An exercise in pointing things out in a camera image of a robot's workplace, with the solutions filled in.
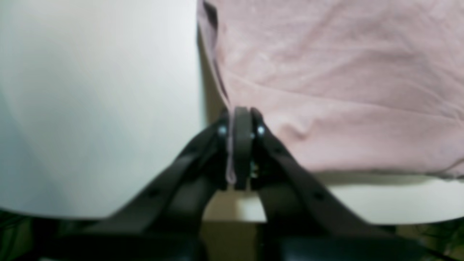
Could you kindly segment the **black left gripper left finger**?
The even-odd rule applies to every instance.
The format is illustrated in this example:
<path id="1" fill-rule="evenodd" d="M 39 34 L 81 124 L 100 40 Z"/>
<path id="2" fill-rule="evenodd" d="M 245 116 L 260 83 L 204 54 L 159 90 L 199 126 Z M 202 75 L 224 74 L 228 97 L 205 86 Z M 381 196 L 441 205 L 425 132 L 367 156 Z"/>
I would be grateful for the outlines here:
<path id="1" fill-rule="evenodd" d="M 40 260 L 207 261 L 199 230 L 208 203 L 227 188 L 228 124 L 224 111 L 129 203 L 50 241 Z"/>

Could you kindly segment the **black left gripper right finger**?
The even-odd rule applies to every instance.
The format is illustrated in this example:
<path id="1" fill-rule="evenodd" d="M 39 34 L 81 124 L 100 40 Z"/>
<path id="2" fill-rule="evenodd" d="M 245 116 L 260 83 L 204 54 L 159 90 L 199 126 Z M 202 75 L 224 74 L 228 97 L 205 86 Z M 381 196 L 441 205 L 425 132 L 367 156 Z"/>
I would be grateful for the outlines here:
<path id="1" fill-rule="evenodd" d="M 256 191 L 267 225 L 263 261 L 426 261 L 452 258 L 373 226 L 290 154 L 256 108 L 233 114 L 236 190 Z"/>

